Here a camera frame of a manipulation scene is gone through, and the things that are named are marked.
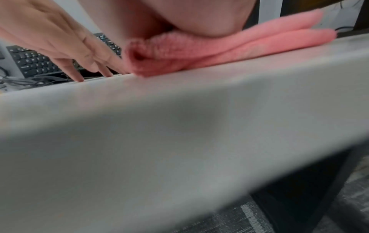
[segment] black desk leg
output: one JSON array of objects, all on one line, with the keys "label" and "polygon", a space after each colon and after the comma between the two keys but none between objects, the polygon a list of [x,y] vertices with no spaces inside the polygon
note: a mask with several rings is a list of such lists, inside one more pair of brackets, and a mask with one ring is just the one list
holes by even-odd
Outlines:
[{"label": "black desk leg", "polygon": [[311,233],[367,152],[367,145],[352,146],[252,194],[275,232]]}]

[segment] white desk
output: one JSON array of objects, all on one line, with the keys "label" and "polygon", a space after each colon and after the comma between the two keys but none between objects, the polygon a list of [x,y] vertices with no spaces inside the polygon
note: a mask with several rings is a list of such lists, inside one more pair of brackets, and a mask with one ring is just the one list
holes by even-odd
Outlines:
[{"label": "white desk", "polygon": [[152,232],[220,208],[367,135],[368,73],[364,35],[1,95],[2,231]]}]

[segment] keyboard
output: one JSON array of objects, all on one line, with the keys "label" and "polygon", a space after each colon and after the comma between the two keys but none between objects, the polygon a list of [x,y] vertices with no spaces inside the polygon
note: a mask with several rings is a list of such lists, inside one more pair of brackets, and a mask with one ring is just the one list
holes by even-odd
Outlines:
[{"label": "keyboard", "polygon": [[[94,35],[121,57],[121,48],[118,45],[114,44],[102,33],[96,33]],[[26,49],[17,45],[8,46],[7,50],[11,54],[14,62],[17,64],[19,70],[22,72],[25,78],[64,74],[64,72],[62,72],[57,65],[50,61],[49,57],[34,50]],[[85,69],[74,60],[73,64],[76,69],[85,71]]]}]

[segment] microfiber cloth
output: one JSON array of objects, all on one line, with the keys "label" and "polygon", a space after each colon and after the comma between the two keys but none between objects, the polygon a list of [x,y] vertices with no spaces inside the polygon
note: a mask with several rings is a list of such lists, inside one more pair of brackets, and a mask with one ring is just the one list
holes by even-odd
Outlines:
[{"label": "microfiber cloth", "polygon": [[321,10],[277,18],[222,38],[171,31],[150,39],[133,39],[122,53],[125,68],[149,77],[186,69],[241,61],[331,42],[331,29],[311,29]]}]

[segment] hand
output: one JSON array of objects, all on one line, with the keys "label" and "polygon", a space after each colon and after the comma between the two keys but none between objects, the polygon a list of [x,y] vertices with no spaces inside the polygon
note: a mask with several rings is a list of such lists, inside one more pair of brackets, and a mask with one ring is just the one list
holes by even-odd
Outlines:
[{"label": "hand", "polygon": [[0,37],[44,54],[73,80],[72,59],[90,72],[126,74],[123,61],[52,0],[0,0]]}]

